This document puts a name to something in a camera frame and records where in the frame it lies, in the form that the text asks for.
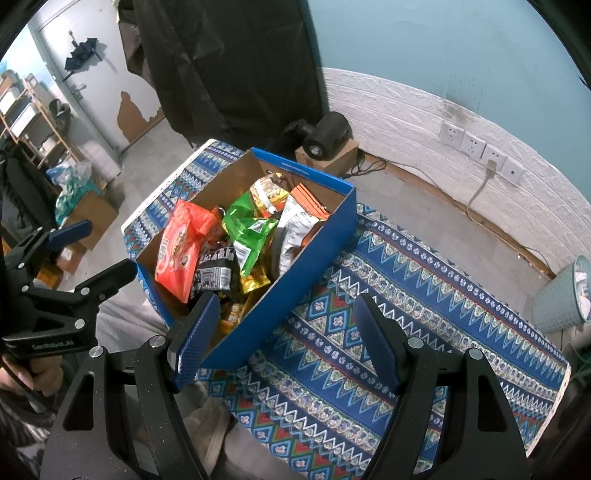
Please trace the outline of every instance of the patterned fabric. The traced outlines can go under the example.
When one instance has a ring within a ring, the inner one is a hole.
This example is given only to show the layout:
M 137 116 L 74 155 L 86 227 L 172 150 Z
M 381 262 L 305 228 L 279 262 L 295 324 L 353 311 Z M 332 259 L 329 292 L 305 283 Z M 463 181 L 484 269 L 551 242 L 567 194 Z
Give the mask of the patterned fabric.
M 178 198 L 192 198 L 241 152 L 214 142 L 168 179 L 124 227 L 135 258 L 164 227 Z M 292 315 L 233 372 L 202 369 L 211 395 L 272 453 L 310 480 L 360 477 L 397 398 L 376 377 L 352 319 L 369 292 L 407 335 L 441 351 L 480 348 L 505 391 L 524 446 L 535 445 L 569 380 L 570 366 L 514 311 L 379 212 L 358 204 L 359 228 Z M 416 472 L 430 468 L 446 389 L 438 388 Z
M 191 200 L 218 173 L 244 152 L 227 143 L 211 140 L 168 178 L 125 222 L 122 232 L 127 254 L 135 260 L 150 240 L 166 226 L 178 199 Z

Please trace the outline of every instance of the power plug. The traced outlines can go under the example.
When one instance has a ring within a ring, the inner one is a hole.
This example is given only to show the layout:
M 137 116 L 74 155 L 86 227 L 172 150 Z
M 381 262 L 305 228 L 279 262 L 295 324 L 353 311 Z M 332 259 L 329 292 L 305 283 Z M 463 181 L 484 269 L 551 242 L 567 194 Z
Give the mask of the power plug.
M 495 176 L 496 173 L 496 161 L 490 159 L 486 162 L 486 172 L 489 174 L 490 178 Z

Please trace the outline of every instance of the power outlet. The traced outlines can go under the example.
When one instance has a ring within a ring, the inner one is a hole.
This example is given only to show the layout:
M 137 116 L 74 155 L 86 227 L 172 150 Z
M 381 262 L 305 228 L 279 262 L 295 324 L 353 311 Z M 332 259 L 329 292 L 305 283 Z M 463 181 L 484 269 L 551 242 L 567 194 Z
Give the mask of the power outlet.
M 494 160 L 496 162 L 496 170 L 501 171 L 501 168 L 503 168 L 506 159 L 507 155 L 505 155 L 502 151 L 500 151 L 498 148 L 493 147 L 492 145 L 487 144 L 484 147 L 484 153 L 482 154 L 480 162 L 486 165 L 486 162 L 488 162 L 489 160 Z
M 509 180 L 513 185 L 517 185 L 521 180 L 523 172 L 523 166 L 511 157 L 508 157 L 503 167 L 499 170 L 499 175 Z
M 460 151 L 464 152 L 472 160 L 480 160 L 486 143 L 478 137 L 466 132 L 460 143 Z
M 441 140 L 441 143 L 449 145 L 457 150 L 462 144 L 463 136 L 464 130 L 460 127 L 448 124 L 447 122 L 441 124 L 441 132 L 439 133 L 439 140 Z

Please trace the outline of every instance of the small cardboard box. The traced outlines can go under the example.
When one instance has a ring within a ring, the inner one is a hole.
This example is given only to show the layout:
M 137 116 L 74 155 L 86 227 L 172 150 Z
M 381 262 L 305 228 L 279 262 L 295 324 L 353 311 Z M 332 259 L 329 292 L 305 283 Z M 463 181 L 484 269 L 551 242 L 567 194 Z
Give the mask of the small cardboard box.
M 80 243 L 88 250 L 92 250 L 116 218 L 117 210 L 106 197 L 89 190 L 72 210 L 72 213 L 68 215 L 61 227 L 65 228 L 82 220 L 90 220 L 92 222 L 92 233 L 80 240 Z
M 269 172 L 282 173 L 292 186 L 303 183 L 332 214 L 287 272 L 267 290 L 232 333 L 209 352 L 203 361 L 204 368 L 235 369 L 243 365 L 248 356 L 298 305 L 355 232 L 355 187 L 331 175 L 256 148 L 222 170 L 192 202 L 208 210 L 216 205 L 227 209 L 255 181 Z M 138 275 L 148 299 L 170 326 L 175 318 L 188 312 L 184 304 L 154 281 L 161 237 L 162 232 L 137 257 Z
M 359 142 L 350 138 L 341 146 L 331 160 L 320 161 L 310 158 L 302 147 L 295 151 L 295 159 L 300 165 L 323 171 L 329 175 L 340 177 L 348 172 L 357 162 Z
M 64 272 L 74 274 L 78 265 L 80 265 L 80 261 L 82 260 L 82 257 L 84 257 L 85 252 L 86 248 L 84 248 L 79 242 L 68 245 L 67 247 L 64 247 L 60 256 L 57 257 L 56 266 Z

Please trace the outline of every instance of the person's hand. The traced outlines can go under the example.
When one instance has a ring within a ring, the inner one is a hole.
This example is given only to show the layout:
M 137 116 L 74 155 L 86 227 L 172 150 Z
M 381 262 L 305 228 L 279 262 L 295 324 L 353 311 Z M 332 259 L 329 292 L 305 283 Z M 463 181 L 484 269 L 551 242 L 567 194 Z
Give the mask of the person's hand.
M 8 355 L 2 356 L 4 363 L 16 373 L 17 377 L 32 390 L 37 390 L 49 397 L 56 393 L 64 378 L 60 356 L 47 356 L 30 360 L 30 371 L 16 364 Z M 22 388 L 13 380 L 4 368 L 0 369 L 0 388 L 23 395 Z

